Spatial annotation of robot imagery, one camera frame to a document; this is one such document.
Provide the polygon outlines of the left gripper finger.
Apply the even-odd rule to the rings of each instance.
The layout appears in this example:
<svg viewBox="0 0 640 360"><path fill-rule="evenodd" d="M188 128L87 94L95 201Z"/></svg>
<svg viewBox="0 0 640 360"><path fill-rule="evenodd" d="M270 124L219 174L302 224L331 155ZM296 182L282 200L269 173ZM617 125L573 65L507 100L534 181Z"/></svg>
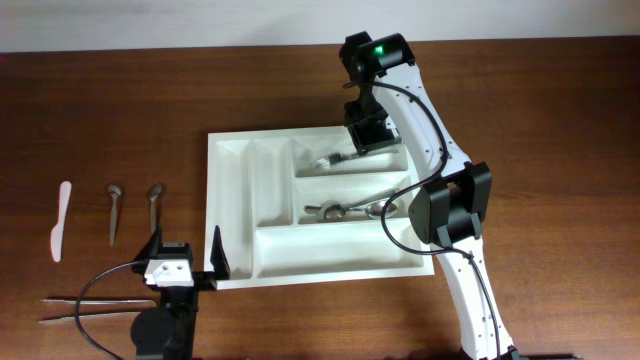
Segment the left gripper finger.
<svg viewBox="0 0 640 360"><path fill-rule="evenodd" d="M229 280L231 276L229 262L227 260L221 236L221 229L218 225L214 228L213 241L210 253L210 263L213 266L212 272L217 280Z"/></svg>
<svg viewBox="0 0 640 360"><path fill-rule="evenodd" d="M151 259L156 259L161 246L162 246L162 230L160 227L157 227L152 233L149 241L143 246L143 248L134 257L134 260L137 262L140 262L140 261L149 261Z"/></svg>

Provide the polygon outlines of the steel fork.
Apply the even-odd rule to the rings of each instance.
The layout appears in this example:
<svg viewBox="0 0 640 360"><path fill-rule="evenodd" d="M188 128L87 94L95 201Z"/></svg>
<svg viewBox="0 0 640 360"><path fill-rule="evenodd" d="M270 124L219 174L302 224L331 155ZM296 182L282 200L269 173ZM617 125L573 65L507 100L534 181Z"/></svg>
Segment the steel fork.
<svg viewBox="0 0 640 360"><path fill-rule="evenodd" d="M333 165L337 165L339 163L345 162L345 161L351 161L351 160L357 160L357 159L361 159L361 158L365 158L365 157L373 157L373 156L377 156L377 155L384 155L384 154L397 154L398 150L397 149L387 149L387 150L378 150L378 151L370 151L364 154L360 154L360 153L351 153L351 154L346 154L346 153L341 153L341 152L334 152L331 154L328 154L324 157L330 157L333 161Z"/></svg>
<svg viewBox="0 0 640 360"><path fill-rule="evenodd" d="M331 168L332 165L333 165L333 161L330 157L322 157L312 161L309 164L309 169L315 172L327 171Z"/></svg>

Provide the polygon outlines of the steel tablespoon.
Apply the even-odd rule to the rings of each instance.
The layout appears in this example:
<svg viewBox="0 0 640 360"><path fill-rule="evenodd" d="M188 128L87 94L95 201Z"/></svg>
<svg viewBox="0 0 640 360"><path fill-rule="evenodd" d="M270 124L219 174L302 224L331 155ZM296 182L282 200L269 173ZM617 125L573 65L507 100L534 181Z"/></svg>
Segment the steel tablespoon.
<svg viewBox="0 0 640 360"><path fill-rule="evenodd" d="M320 211L315 214L316 221L339 221L343 219L348 212L354 212L351 211L351 208L363 208L368 204L379 200L384 200L386 202L392 195L395 195L398 191L398 188L386 189L351 203L340 203L333 200L326 201L320 206Z"/></svg>
<svg viewBox="0 0 640 360"><path fill-rule="evenodd" d="M363 208L351 208L351 211L362 212L371 219L380 219L382 216L382 210L385 205L384 200L379 200L368 204ZM319 206L305 205L304 212L307 214L316 214L320 211ZM395 204L391 204L387 209L386 215L393 217L398 211L398 207Z"/></svg>

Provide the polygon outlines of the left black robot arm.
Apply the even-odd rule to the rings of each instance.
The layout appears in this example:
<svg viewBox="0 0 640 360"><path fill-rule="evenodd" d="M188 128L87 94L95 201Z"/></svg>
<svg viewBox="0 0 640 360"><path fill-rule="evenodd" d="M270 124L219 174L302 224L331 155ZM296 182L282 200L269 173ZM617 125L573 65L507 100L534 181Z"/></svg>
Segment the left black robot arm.
<svg viewBox="0 0 640 360"><path fill-rule="evenodd" d="M162 230L154 230L132 266L149 289L160 293L160 303L142 311L131 325L138 359L193 357L199 294L215 291L220 280L230 278L219 228L214 230L210 262L211 271L194 271L191 246L164 243Z"/></svg>

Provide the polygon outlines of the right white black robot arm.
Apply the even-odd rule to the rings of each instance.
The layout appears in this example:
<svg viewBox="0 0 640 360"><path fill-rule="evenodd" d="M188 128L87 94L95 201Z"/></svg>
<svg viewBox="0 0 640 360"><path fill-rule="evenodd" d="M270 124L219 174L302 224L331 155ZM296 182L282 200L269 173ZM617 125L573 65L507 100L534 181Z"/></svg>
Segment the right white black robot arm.
<svg viewBox="0 0 640 360"><path fill-rule="evenodd" d="M483 251L483 226L492 174L474 163L447 131L426 92L415 56L405 38L374 40L367 32L346 37L339 58L356 87L345 104L345 126L358 154L401 142L415 167L417 182L406 187L420 248L435 256L458 315L461 347L469 359L518 359L519 350L503 324L490 285Z"/></svg>

